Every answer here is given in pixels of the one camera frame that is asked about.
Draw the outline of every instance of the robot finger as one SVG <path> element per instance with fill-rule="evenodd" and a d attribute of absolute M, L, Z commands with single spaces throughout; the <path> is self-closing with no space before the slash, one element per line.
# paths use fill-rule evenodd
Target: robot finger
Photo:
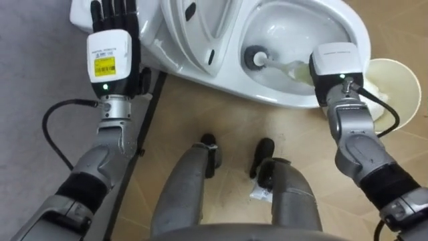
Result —
<path fill-rule="evenodd" d="M 136 12 L 136 3 L 135 0 L 125 0 L 126 1 L 126 13 L 135 13 Z"/>
<path fill-rule="evenodd" d="M 139 28 L 138 28 L 138 18 L 136 15 L 136 1 L 135 0 L 125 0 L 126 2 L 126 18 L 125 26 L 126 31 L 131 35 L 132 40 L 138 40 Z"/>
<path fill-rule="evenodd" d="M 113 29 L 114 12 L 112 0 L 102 0 L 102 11 L 104 13 L 104 29 Z"/>
<path fill-rule="evenodd" d="M 114 27 L 116 29 L 125 29 L 125 15 L 126 8 L 124 0 L 113 0 L 114 1 Z"/>
<path fill-rule="evenodd" d="M 92 29 L 94 33 L 103 31 L 103 18 L 101 14 L 101 3 L 97 0 L 91 2 Z"/>

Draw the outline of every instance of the wooden floor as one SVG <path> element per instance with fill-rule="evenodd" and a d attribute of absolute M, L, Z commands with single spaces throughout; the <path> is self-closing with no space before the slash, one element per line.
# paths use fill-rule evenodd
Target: wooden floor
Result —
<path fill-rule="evenodd" d="M 423 101 L 406 127 L 383 138 L 390 154 L 422 185 L 428 183 L 428 0 L 348 0 L 370 32 L 372 58 L 392 58 L 419 77 Z M 204 223 L 270 222 L 270 204 L 249 198 L 247 177 L 255 145 L 276 142 L 276 156 L 293 162 L 319 201 L 324 231 L 372 240 L 379 218 L 373 205 L 334 165 L 336 146 L 320 110 L 290 110 L 244 100 L 169 76 L 150 132 L 146 155 L 126 191 L 114 241 L 142 240 L 159 193 L 175 162 L 203 133 L 223 147 L 223 166 L 205 187 Z M 393 240 L 385 229 L 383 240 Z"/>

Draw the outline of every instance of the yellow barcode label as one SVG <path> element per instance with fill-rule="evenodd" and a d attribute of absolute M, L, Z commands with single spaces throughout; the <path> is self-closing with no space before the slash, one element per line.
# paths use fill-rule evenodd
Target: yellow barcode label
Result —
<path fill-rule="evenodd" d="M 116 74 L 114 57 L 96 59 L 94 66 L 96 77 Z"/>

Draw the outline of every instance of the toilet bowl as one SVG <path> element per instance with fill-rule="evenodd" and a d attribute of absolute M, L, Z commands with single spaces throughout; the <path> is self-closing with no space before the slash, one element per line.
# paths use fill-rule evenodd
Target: toilet bowl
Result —
<path fill-rule="evenodd" d="M 73 0 L 70 21 L 92 32 L 91 0 Z M 316 108 L 314 88 L 279 70 L 250 71 L 243 51 L 267 48 L 283 63 L 308 63 L 315 46 L 353 42 L 364 69 L 370 39 L 342 0 L 137 0 L 142 64 L 252 100 Z"/>

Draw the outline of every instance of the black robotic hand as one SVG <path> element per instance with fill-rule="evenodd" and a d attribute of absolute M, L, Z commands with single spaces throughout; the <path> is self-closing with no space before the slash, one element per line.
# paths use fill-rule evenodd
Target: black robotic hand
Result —
<path fill-rule="evenodd" d="M 142 80 L 140 80 L 142 78 L 139 74 L 141 56 L 136 0 L 102 0 L 102 4 L 97 0 L 93 0 L 90 9 L 94 33 L 123 29 L 129 33 L 132 39 L 132 59 L 129 75 L 117 80 L 92 81 L 92 87 L 98 98 L 109 94 L 119 94 L 134 98 L 136 94 L 142 92 Z M 116 73 L 117 67 L 115 63 L 112 63 L 109 68 Z"/>

